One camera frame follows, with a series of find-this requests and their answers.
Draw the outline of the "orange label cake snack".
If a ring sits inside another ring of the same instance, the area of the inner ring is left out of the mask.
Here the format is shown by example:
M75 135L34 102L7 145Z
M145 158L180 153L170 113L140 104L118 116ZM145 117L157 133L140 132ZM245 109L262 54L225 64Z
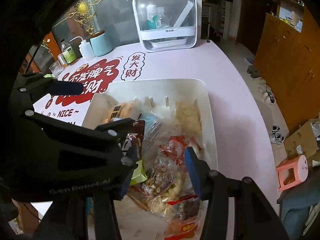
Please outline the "orange label cake snack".
M138 100L126 101L116 104L107 112L103 123L118 121L121 119L131 118L137 120L141 114L141 106Z

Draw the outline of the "brown chocolate snack packet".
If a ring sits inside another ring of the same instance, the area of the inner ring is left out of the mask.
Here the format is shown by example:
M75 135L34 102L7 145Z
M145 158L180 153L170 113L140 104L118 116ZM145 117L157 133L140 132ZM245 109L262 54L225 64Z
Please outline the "brown chocolate snack packet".
M145 121L133 120L132 125L129 127L128 132L125 132L119 143L119 147L124 155L130 147L135 147L137 151L137 159L142 159L142 143L144 139Z

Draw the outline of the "light blue white packet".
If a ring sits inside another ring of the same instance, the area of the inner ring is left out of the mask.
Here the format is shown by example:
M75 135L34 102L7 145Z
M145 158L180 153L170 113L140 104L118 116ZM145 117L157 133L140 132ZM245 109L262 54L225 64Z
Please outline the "light blue white packet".
M142 112L139 121L145 121L144 139L142 142L142 159L151 161L158 152L158 146L163 143L169 124L153 113Z

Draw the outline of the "white plastic tray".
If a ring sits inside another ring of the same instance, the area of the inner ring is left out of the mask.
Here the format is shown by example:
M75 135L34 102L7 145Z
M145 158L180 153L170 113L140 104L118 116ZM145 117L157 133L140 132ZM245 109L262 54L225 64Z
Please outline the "white plastic tray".
M198 107L202 139L201 147L210 168L218 168L214 123L208 89L198 79L155 79L111 83L106 92L95 94L89 104L82 126L94 129L107 118L116 103L140 100L143 106L169 114L176 102ZM138 208L129 197L114 203L122 239L163 239L166 223Z

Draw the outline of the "green small snack packet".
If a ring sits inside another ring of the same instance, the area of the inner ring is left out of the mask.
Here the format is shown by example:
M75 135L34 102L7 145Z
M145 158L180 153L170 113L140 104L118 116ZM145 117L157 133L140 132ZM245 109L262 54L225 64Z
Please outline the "green small snack packet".
M145 182L148 180L148 176L146 175L143 160L139 160L136 162L137 167L134 169L130 185L136 185Z

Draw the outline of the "red white snack packet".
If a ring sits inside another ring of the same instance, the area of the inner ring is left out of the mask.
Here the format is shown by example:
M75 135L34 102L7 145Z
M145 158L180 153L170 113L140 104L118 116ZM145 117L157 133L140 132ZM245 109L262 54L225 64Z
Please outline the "red white snack packet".
M194 137L185 137L183 135L171 136L166 144L158 145L159 151L177 166L184 165L184 153L188 147L192 147L196 155L202 152L202 148Z

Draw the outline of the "large biscuit bag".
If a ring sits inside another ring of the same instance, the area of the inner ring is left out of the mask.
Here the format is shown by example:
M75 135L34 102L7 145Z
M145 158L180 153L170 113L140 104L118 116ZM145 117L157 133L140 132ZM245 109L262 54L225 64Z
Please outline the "large biscuit bag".
M164 217L166 220L172 220L172 216L168 215L168 205L167 202L178 200L180 197L194 194L191 189L190 181L186 179L184 174L184 184L182 191L176 198L169 198L165 196L159 196L156 198L148 199L141 190L141 184L133 185L129 188L129 197L143 210L149 211L150 213L156 214L157 216Z

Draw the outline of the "nut mix snack bag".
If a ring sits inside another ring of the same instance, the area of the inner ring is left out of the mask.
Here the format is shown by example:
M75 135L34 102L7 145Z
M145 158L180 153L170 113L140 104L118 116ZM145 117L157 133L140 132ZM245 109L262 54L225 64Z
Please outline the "nut mix snack bag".
M174 163L157 163L148 180L142 183L141 190L148 198L165 196L176 198L182 191L186 169Z

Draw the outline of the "round cracker pack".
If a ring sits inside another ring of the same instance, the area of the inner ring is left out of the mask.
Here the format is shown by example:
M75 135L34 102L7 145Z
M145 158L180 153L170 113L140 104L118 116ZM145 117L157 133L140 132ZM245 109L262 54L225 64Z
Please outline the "round cracker pack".
M202 126L199 109L195 104L178 101L175 108L176 126L183 135L202 138Z

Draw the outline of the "red small candy packet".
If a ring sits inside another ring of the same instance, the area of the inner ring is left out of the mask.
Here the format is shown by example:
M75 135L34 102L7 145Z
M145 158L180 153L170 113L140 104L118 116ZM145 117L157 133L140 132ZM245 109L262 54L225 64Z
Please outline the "red small candy packet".
M165 240L180 240L184 238L193 238L195 231L199 227L201 217L200 215L180 220L173 219L168 223L167 229L164 232Z

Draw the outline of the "green tissue pack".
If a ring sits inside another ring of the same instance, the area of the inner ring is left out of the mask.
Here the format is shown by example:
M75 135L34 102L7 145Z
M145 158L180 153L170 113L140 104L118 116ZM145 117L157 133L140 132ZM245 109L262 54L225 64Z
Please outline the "green tissue pack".
M43 77L45 77L45 78L54 78L51 74L46 74Z

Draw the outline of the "clear drinking glass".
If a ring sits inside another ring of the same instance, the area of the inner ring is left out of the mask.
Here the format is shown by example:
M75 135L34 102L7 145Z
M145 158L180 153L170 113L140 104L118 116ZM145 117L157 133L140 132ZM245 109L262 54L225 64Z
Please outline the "clear drinking glass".
M50 67L49 70L52 73L53 77L58 77L64 70L59 61L55 61Z

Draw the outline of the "small glass jar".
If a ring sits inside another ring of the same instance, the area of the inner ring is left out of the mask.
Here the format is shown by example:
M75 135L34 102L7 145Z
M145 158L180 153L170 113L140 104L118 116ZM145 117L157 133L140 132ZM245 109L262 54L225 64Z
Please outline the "small glass jar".
M66 68L68 66L68 63L63 55L63 53L60 53L58 56L57 56L57 59L59 61L59 63L61 64L61 66L63 68Z

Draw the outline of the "green label glass bottle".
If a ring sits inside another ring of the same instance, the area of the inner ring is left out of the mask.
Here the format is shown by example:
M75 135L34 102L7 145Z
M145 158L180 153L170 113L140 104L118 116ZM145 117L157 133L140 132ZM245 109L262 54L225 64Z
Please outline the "green label glass bottle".
M61 53L63 54L63 57L68 64L76 60L76 54L73 50L72 45L66 42L65 39L61 40Z

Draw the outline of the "white squeeze bottle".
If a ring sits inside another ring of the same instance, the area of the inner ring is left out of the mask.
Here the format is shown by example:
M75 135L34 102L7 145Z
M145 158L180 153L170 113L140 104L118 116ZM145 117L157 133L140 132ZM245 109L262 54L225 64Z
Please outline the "white squeeze bottle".
M90 61L90 60L94 59L95 58L95 53L94 53L94 51L92 49L92 46L91 46L90 42L87 42L81 36L76 36L76 37L72 38L70 40L70 42L76 40L77 38L79 38L81 40L81 42L79 44L79 51L80 51L80 54L82 55L82 57L86 61Z

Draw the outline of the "pink plastic stool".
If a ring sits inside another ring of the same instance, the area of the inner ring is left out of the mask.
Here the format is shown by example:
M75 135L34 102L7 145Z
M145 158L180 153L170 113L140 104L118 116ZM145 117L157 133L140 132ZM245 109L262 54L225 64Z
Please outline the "pink plastic stool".
M277 167L279 192L283 192L306 181L309 168L305 155L299 155L294 159L283 160Z

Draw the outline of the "light blue canister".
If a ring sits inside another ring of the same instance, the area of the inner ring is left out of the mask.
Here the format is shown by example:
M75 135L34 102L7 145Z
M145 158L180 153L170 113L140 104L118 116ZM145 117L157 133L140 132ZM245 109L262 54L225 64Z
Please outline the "light blue canister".
M113 46L104 30L97 31L91 35L90 43L95 56L100 57L112 51Z

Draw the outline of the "cardboard box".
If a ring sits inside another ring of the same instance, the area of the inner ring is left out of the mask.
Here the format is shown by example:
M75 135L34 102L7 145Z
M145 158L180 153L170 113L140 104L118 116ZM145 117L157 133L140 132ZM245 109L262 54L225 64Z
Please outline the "cardboard box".
M288 157L305 155L307 158L317 151L316 137L319 135L319 118L308 120L303 126L284 140Z

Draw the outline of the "wooden glass door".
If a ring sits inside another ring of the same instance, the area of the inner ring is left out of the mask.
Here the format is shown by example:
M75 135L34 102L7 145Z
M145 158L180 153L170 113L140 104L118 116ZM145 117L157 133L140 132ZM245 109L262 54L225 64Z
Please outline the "wooden glass door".
M78 0L53 24L42 43L30 48L19 72L47 73L62 51L61 40L70 42L76 37L71 45L80 57L78 38L89 40L100 30L106 31L113 48L138 42L131 3L127 0Z

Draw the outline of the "white transparent storage box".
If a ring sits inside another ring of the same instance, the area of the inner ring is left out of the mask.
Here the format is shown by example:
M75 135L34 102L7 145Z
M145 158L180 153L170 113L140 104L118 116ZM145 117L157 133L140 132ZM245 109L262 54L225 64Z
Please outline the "white transparent storage box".
M140 44L149 53L196 45L197 0L128 0Z

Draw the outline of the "brown wooden cabinet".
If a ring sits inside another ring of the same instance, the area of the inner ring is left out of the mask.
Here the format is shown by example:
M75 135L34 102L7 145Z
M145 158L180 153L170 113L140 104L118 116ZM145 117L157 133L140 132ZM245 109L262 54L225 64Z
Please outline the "brown wooden cabinet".
M319 115L319 25L308 9L302 31L266 15L254 66L271 87L290 133Z

